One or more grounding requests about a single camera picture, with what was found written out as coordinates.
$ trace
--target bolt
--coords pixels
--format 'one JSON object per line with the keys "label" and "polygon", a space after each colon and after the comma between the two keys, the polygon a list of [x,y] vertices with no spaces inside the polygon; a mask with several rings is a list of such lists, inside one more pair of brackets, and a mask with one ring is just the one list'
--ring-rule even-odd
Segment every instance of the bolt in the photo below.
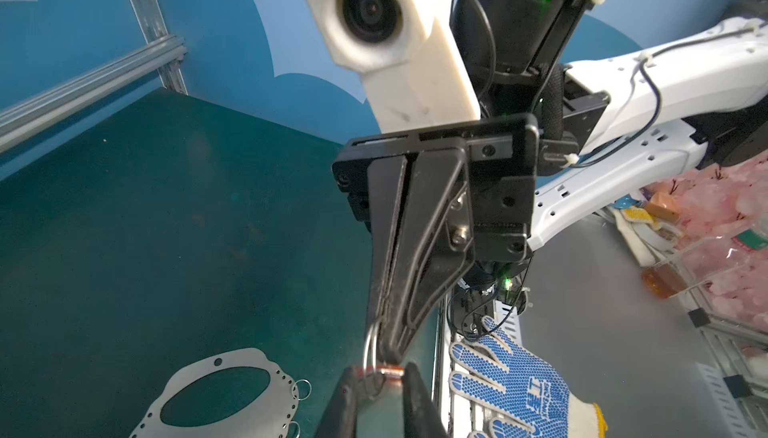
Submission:
{"label": "bolt", "polygon": [[469,241],[469,229],[467,227],[457,227],[453,233],[451,233],[451,243],[454,245],[464,245],[467,241]]}
{"label": "bolt", "polygon": [[461,194],[454,200],[453,203],[451,203],[451,210],[459,210],[461,209],[462,205],[464,204],[464,194]]}
{"label": "bolt", "polygon": [[525,247],[519,241],[507,245],[507,251],[510,253],[520,253],[523,250],[525,250]]}

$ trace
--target blue dotted glove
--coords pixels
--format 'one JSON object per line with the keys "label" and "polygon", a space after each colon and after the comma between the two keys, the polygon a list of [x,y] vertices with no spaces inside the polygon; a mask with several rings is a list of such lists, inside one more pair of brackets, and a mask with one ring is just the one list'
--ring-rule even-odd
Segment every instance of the blue dotted glove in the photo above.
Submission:
{"label": "blue dotted glove", "polygon": [[[482,324],[485,330],[496,326],[490,317]],[[597,405],[573,396],[549,363],[501,328],[452,344],[451,359],[472,373],[451,373],[451,390],[502,415],[488,426],[493,438],[601,438],[608,428]]]}

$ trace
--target key ring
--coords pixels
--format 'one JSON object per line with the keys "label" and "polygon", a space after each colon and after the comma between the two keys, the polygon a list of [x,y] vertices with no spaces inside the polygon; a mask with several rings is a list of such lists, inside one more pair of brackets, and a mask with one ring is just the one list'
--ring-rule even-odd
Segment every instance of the key ring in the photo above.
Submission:
{"label": "key ring", "polygon": [[299,438],[299,436],[301,436],[301,426],[299,426],[299,422],[292,420],[290,423],[288,423],[288,427],[290,427],[291,424],[296,425],[296,429],[298,430],[298,433],[296,433],[296,436],[294,436],[293,438]]}
{"label": "key ring", "polygon": [[[303,398],[299,398],[299,383],[301,383],[302,381],[310,386],[310,393],[306,394],[306,396],[304,396]],[[307,398],[309,398],[310,395],[312,395],[312,384],[310,383],[309,380],[304,378],[302,378],[301,380],[296,380],[296,383],[293,384],[293,389],[296,390],[296,399],[298,401],[304,401]]]}
{"label": "key ring", "polygon": [[[366,342],[362,348],[362,389],[369,400],[375,400],[377,397],[379,397],[382,390],[384,389],[385,380],[383,379],[383,376],[381,380],[381,385],[379,386],[379,390],[373,394],[370,392],[370,388],[367,380],[370,374],[374,376],[374,380],[378,377],[376,372],[379,370],[379,365],[376,363],[376,349],[379,347],[380,326],[381,326],[381,318],[371,323],[371,326],[368,328],[368,333],[366,333]],[[369,353],[371,355],[370,373],[368,369]]]}

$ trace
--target metal ring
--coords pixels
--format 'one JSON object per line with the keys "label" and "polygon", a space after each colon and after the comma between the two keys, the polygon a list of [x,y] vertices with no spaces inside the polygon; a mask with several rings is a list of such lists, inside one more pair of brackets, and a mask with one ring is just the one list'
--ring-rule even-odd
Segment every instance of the metal ring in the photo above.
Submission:
{"label": "metal ring", "polygon": [[376,348],[379,347],[379,327],[381,325],[381,318],[371,323],[366,333],[366,342],[362,346],[362,374],[368,375],[368,354],[371,353],[372,360],[372,373],[376,373]]}
{"label": "metal ring", "polygon": [[373,343],[371,346],[373,349],[371,350],[371,366],[373,368],[372,373],[376,373],[376,370],[378,369],[376,366],[376,349],[379,347],[379,326],[381,325],[381,319],[377,320],[376,323],[373,325]]}
{"label": "metal ring", "polygon": [[299,438],[299,436],[301,436],[301,426],[299,426],[299,422],[292,420],[290,423],[288,423],[289,428],[290,428],[290,424],[295,424],[296,428],[299,430],[299,433],[297,433],[296,436],[294,436],[293,438]]}
{"label": "metal ring", "polygon": [[[306,382],[306,384],[308,384],[308,385],[310,386],[310,393],[306,394],[306,396],[304,396],[303,398],[299,398],[299,397],[298,397],[298,394],[299,394],[299,383],[301,383],[302,381],[305,381],[305,382]],[[303,379],[302,379],[302,380],[296,380],[296,383],[295,383],[295,384],[293,384],[293,388],[296,388],[296,398],[297,398],[299,401],[304,401],[304,400],[306,400],[307,398],[309,398],[309,397],[310,397],[310,395],[312,395],[312,384],[310,383],[310,381],[309,381],[309,380],[303,380]]]}

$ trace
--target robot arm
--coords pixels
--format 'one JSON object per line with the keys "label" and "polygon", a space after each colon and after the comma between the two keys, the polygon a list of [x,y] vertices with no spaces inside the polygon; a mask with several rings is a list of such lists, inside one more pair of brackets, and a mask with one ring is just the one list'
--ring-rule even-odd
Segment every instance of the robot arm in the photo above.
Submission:
{"label": "robot arm", "polygon": [[[554,65],[564,44],[603,0],[458,0],[451,27],[451,0],[307,1],[331,57],[360,74],[385,132],[351,140],[333,173],[372,233],[367,322],[386,363],[399,363],[429,310],[475,261],[522,262],[630,189],[722,156],[750,142],[744,133],[765,133],[766,113],[723,116],[749,125],[725,131],[700,125],[703,113],[758,107],[768,91],[768,38],[744,19],[702,34],[738,36],[647,61],[658,49],[576,62],[563,81]],[[620,138],[641,129],[626,144]],[[593,165],[536,190],[537,174],[586,153],[596,153]]]}

